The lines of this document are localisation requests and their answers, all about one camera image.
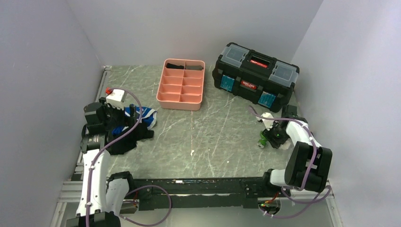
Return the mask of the blue underwear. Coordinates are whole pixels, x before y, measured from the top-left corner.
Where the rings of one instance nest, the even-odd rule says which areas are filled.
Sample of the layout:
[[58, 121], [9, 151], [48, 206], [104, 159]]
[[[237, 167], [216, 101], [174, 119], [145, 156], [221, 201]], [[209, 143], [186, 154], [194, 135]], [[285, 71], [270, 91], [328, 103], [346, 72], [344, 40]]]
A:
[[[142, 122], [146, 124], [147, 129], [151, 130], [157, 123], [157, 110], [149, 107], [142, 107]], [[112, 131], [113, 136], [118, 136], [127, 130], [128, 126], [118, 126]]]

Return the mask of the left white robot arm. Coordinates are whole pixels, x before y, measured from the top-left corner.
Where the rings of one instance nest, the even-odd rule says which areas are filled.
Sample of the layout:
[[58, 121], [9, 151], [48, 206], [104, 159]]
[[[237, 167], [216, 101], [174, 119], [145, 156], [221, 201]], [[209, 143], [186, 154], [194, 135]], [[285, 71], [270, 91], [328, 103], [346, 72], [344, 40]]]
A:
[[110, 153], [106, 150], [113, 130], [124, 125], [129, 116], [123, 106], [94, 102], [84, 107], [86, 124], [82, 129], [81, 151], [84, 161], [80, 202], [68, 227], [119, 227], [119, 211], [114, 203], [122, 204], [131, 198], [136, 185], [128, 180], [117, 180], [111, 192], [106, 191], [106, 176]]

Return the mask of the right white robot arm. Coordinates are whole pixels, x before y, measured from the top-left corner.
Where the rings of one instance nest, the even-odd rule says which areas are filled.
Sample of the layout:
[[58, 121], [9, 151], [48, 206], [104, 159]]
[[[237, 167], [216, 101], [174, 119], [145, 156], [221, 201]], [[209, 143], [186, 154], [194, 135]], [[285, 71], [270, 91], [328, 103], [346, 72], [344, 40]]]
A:
[[265, 126], [260, 133], [260, 147], [269, 143], [273, 148], [279, 148], [288, 140], [294, 145], [285, 169], [268, 170], [269, 178], [261, 182], [261, 192], [272, 196], [279, 187], [286, 186], [322, 192], [328, 178], [332, 151], [316, 141], [307, 120], [297, 114], [296, 107], [283, 107], [280, 119], [265, 112], [258, 121]]

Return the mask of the black underwear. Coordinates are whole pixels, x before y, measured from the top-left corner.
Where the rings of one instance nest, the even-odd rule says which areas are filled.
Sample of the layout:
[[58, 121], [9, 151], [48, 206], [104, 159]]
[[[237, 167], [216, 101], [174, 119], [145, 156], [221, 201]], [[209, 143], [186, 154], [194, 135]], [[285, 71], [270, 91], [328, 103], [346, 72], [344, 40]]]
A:
[[[130, 127], [123, 131], [118, 136], [113, 136], [112, 132], [108, 134], [107, 141], [108, 143], [115, 140], [116, 138], [122, 136], [124, 133], [129, 131]], [[126, 152], [137, 147], [137, 141], [151, 139], [154, 136], [153, 130], [148, 130], [145, 123], [139, 123], [138, 126], [130, 132], [127, 136], [123, 137], [119, 141], [115, 142], [111, 146], [109, 146], [106, 150], [110, 153], [110, 155], [123, 155]]]

